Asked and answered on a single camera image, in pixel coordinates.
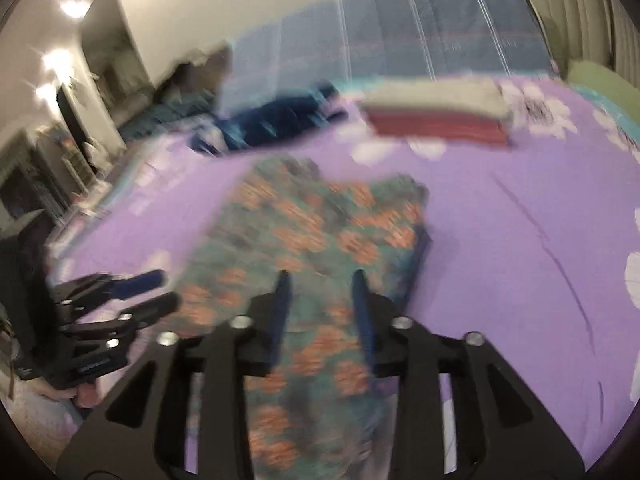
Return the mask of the person's left hand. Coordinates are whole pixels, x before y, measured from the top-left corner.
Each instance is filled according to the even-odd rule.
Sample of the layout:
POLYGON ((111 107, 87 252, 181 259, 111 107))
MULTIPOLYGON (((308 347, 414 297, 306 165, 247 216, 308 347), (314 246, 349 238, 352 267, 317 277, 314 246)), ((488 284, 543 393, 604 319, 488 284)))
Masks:
POLYGON ((54 400, 71 400, 78 408, 95 408, 101 401, 98 385, 95 382, 85 382, 73 388, 57 389, 47 382, 44 384, 44 394, 54 400))

